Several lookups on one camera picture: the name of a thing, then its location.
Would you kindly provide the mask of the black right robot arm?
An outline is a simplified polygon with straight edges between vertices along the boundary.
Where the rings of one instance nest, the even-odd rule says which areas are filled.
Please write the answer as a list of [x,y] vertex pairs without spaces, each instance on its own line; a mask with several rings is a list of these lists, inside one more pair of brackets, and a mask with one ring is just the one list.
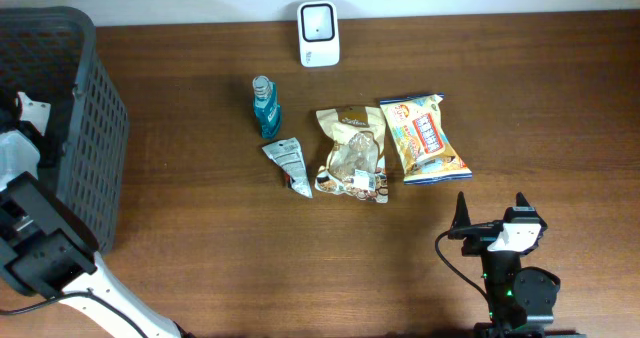
[[500,220],[473,224],[463,193],[457,195],[450,228],[435,240],[461,240],[464,257],[478,257],[483,286],[479,286],[451,264],[435,248],[441,261],[477,290],[487,304],[490,321],[477,323],[475,337],[578,337],[575,331],[549,331],[561,279],[539,267],[524,267],[521,258],[539,245],[548,225],[522,193]]

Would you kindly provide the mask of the silver triangular snack packet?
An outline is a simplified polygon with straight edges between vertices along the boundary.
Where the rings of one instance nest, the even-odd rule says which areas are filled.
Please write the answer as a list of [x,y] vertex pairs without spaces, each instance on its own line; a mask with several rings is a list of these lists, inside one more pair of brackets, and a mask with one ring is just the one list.
[[289,188],[306,198],[313,197],[301,145],[296,138],[267,144],[262,150],[284,171]]

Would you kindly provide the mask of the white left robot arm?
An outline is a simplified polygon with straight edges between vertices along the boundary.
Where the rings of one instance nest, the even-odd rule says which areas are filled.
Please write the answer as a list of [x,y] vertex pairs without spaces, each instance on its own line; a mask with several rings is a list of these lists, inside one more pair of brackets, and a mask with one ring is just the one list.
[[3,316],[60,303],[113,337],[188,337],[108,269],[87,225],[37,180],[40,154],[17,130],[1,134],[1,278],[16,292],[44,298]]

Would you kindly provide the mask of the teal mouthwash bottle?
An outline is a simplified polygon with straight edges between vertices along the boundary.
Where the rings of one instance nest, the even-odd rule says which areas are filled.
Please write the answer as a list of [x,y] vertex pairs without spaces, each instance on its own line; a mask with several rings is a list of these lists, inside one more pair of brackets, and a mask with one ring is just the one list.
[[261,127],[261,135],[264,139],[272,140],[280,129],[282,118],[276,84],[261,75],[254,78],[252,85],[253,109]]

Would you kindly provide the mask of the yellow snack bag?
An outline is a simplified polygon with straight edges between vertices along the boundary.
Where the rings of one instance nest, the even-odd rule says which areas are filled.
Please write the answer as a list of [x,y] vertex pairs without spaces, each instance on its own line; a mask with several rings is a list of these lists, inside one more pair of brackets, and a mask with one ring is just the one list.
[[472,171],[442,128],[442,94],[385,99],[380,108],[398,152],[405,185],[470,179]]

